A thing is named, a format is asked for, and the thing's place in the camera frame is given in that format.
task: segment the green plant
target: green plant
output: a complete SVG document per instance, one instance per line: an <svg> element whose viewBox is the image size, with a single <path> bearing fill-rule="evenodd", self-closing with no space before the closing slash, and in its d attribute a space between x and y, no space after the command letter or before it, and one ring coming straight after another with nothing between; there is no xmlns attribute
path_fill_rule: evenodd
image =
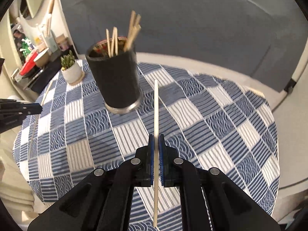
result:
<svg viewBox="0 0 308 231"><path fill-rule="evenodd" d="M61 57L62 70L69 69L75 63L75 57L73 56L72 51L70 50L68 55Z"/></svg>

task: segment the red object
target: red object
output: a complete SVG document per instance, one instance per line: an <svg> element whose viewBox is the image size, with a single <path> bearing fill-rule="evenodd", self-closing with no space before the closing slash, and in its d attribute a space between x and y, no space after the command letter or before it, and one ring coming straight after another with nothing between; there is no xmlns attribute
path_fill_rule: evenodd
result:
<svg viewBox="0 0 308 231"><path fill-rule="evenodd" d="M36 51L33 51L30 55L30 59L23 65L21 71L19 72L20 75L27 74L34 66L35 62L34 59L38 56L38 53Z"/></svg>

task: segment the silver rivet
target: silver rivet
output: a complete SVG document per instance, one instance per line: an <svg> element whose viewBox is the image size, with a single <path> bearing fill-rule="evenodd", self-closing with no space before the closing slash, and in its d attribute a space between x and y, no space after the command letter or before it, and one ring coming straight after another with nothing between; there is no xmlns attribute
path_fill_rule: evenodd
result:
<svg viewBox="0 0 308 231"><path fill-rule="evenodd" d="M104 170L102 170L101 168L98 168L94 171L94 174L96 176L101 176L104 173Z"/></svg>
<svg viewBox="0 0 308 231"><path fill-rule="evenodd" d="M131 160L131 163L133 165L138 165L140 162L141 162L141 160L139 158L134 158L134 159Z"/></svg>
<svg viewBox="0 0 308 231"><path fill-rule="evenodd" d="M211 174L212 175L218 175L219 174L219 169L218 168L216 168L216 167L214 167L214 168L211 168L210 169L210 172L211 172Z"/></svg>
<svg viewBox="0 0 308 231"><path fill-rule="evenodd" d="M183 159L182 158L175 158L174 159L174 163L175 164L182 164L183 163Z"/></svg>

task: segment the checkered tablecloth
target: checkered tablecloth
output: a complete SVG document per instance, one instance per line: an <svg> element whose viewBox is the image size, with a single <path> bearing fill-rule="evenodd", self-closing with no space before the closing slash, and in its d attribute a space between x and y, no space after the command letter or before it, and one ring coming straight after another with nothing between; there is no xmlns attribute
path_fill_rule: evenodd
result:
<svg viewBox="0 0 308 231"><path fill-rule="evenodd" d="M278 140L263 97L210 75L140 63L143 103L131 113L114 115L104 107L87 62L78 63L86 73L82 83L70 86L59 72L51 81L37 127L35 116L27 117L14 145L16 163L45 204L58 200L94 168L116 168L147 145L154 128L157 79L159 129L166 144L197 167L218 167L272 213L279 182ZM181 230L177 188L161 188L158 208L160 230ZM153 188L135 188L130 230L154 230L152 214Z"/></svg>

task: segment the potted plant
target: potted plant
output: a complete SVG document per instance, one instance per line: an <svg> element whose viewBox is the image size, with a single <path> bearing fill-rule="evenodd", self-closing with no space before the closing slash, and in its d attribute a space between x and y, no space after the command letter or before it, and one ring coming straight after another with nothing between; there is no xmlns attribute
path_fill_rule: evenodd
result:
<svg viewBox="0 0 308 231"><path fill-rule="evenodd" d="M61 71L65 81L70 85L75 85L82 81L84 78L84 72L81 67L75 61L72 51L70 50L68 55L61 57Z"/></svg>

